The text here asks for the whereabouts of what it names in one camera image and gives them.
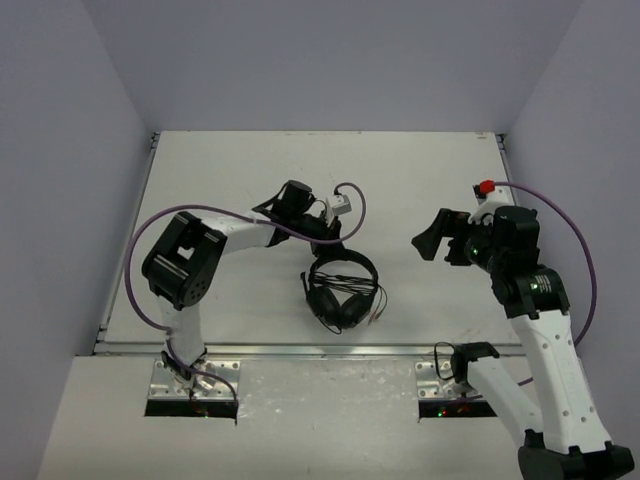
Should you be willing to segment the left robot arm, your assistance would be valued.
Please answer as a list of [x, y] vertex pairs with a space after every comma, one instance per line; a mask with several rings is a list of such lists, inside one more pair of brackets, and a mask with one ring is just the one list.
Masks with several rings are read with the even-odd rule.
[[348, 197], [326, 197], [318, 215], [309, 212], [318, 199], [299, 181], [287, 181], [271, 199], [244, 215], [199, 218], [177, 212], [142, 264], [142, 275], [158, 302], [165, 330], [163, 360], [185, 381], [206, 354], [199, 302], [213, 282], [221, 258], [250, 249], [272, 247], [291, 232], [313, 241], [339, 238], [338, 217], [351, 211]]

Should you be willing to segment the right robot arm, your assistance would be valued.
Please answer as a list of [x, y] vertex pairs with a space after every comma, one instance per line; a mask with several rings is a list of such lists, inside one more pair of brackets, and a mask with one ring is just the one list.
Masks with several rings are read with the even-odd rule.
[[619, 479], [635, 468], [631, 450], [604, 427], [571, 333], [570, 304], [559, 274], [539, 261], [540, 225], [534, 210], [500, 205], [474, 217], [439, 210], [411, 243], [422, 259], [435, 258], [441, 241], [452, 266], [475, 265], [517, 334], [537, 398], [513, 380], [488, 342], [456, 345], [456, 384], [477, 391], [518, 448], [525, 479]]

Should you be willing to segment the black headphones with cable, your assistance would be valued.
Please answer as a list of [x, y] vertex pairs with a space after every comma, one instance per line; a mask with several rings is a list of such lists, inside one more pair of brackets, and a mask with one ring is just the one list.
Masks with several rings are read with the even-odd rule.
[[[336, 262], [356, 264], [368, 276], [328, 274], [322, 270]], [[380, 283], [377, 268], [355, 250], [342, 247], [318, 255], [309, 270], [300, 274], [300, 279], [312, 314], [334, 335], [341, 335], [363, 321], [373, 323], [388, 306], [388, 293]]]

